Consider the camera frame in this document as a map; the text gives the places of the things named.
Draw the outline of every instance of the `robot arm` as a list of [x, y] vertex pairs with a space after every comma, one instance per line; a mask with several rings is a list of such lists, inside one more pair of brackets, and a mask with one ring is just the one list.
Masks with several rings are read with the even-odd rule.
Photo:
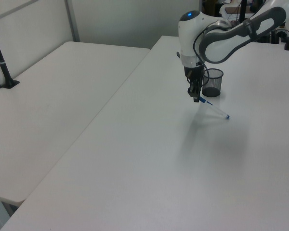
[[180, 58], [191, 85], [188, 93], [194, 101], [199, 101], [204, 61], [222, 63], [288, 19], [289, 0], [267, 0], [252, 18], [233, 28], [228, 20], [198, 11], [184, 14], [179, 21]]

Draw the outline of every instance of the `white desk surface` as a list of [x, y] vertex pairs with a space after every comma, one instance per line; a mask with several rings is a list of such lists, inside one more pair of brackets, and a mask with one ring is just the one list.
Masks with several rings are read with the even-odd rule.
[[68, 42], [0, 89], [0, 200], [20, 205], [148, 52]]
[[215, 65], [228, 121], [188, 96], [178, 50], [158, 41], [2, 231], [289, 231], [289, 52]]

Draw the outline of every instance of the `white wall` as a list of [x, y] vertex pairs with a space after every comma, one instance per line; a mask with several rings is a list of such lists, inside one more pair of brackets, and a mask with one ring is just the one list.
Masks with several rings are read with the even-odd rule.
[[12, 78], [72, 40], [64, 0], [39, 0], [0, 19], [0, 48]]
[[81, 42], [152, 48], [198, 0], [70, 0]]

